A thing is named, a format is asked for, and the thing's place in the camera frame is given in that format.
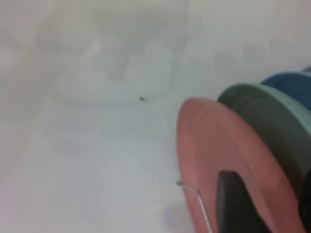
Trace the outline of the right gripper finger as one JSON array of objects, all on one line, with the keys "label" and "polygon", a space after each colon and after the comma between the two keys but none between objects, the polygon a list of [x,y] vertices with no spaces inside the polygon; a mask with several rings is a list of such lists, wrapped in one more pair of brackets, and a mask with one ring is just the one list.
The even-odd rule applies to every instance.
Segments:
[{"label": "right gripper finger", "polygon": [[235,171],[218,175],[216,219],[219,233],[268,233],[246,186]]}]

